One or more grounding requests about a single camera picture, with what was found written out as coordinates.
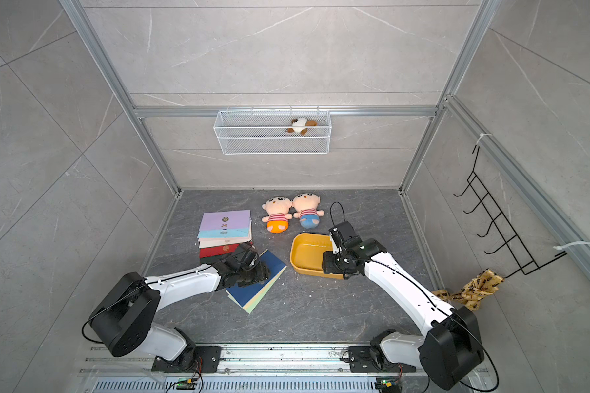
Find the navy blue envelope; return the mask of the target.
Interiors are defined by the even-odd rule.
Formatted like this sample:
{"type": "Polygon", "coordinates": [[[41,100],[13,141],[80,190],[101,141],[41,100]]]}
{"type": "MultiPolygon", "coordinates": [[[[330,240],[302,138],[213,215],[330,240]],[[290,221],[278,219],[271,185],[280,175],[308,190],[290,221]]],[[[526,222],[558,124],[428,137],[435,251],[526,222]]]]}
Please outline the navy blue envelope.
{"type": "Polygon", "coordinates": [[[234,287],[226,290],[229,299],[236,302],[249,314],[252,313],[257,303],[265,296],[286,269],[285,263],[272,252],[265,251],[261,255],[260,260],[268,268],[269,276],[267,280],[242,288],[236,284],[234,287]]]}

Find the yellow plastic storage box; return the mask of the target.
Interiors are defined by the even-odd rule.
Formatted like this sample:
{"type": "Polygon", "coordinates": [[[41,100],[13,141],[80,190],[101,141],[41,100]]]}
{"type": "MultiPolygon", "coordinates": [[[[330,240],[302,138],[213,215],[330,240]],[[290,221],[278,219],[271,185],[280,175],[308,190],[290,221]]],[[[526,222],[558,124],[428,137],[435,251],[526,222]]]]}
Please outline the yellow plastic storage box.
{"type": "Polygon", "coordinates": [[[323,270],[324,253],[332,251],[329,235],[302,233],[293,239],[289,260],[299,274],[343,280],[341,274],[325,273],[323,270]]]}

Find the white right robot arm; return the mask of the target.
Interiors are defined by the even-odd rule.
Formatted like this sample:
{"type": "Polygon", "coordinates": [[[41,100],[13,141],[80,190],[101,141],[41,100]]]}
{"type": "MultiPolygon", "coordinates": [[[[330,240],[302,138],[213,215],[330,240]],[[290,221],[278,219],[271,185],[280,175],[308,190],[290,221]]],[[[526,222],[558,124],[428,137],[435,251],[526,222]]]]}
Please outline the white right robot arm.
{"type": "Polygon", "coordinates": [[[436,386],[449,391],[491,357],[483,347],[473,312],[454,308],[409,275],[375,239],[361,239],[349,222],[329,231],[333,249],[323,255],[326,274],[363,275],[382,288],[409,315],[417,336],[388,330],[370,344],[378,368],[410,365],[425,371],[436,386]]]}

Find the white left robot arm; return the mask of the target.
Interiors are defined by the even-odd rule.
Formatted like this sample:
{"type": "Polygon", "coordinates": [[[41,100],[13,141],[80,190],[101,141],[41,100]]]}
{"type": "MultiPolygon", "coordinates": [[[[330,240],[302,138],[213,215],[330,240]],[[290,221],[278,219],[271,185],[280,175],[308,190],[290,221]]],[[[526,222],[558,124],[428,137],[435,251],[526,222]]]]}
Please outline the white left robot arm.
{"type": "Polygon", "coordinates": [[[81,332],[91,328],[97,337],[84,338],[105,345],[116,358],[138,351],[187,369],[195,362],[195,343],[178,328],[155,324],[157,312],[197,295],[245,288],[269,278],[270,268],[249,242],[190,270],[152,277],[130,272],[90,314],[81,332]]]}

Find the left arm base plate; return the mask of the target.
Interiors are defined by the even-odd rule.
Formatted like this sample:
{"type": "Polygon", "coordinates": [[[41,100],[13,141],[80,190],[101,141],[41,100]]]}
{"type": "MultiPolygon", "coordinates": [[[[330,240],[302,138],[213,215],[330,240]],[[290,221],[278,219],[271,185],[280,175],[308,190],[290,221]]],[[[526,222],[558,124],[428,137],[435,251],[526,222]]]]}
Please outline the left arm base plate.
{"type": "Polygon", "coordinates": [[[196,346],[184,350],[175,360],[155,358],[151,371],[156,373],[215,373],[221,359],[220,346],[196,346]]]}

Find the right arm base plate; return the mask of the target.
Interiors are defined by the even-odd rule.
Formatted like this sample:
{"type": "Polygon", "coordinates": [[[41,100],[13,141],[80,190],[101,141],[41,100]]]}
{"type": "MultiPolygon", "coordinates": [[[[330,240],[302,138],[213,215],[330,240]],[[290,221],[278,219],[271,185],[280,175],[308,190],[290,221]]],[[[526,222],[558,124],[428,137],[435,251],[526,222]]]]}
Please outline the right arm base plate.
{"type": "Polygon", "coordinates": [[[350,346],[340,360],[349,364],[352,373],[414,373],[415,366],[391,363],[382,352],[372,346],[350,346]]]}

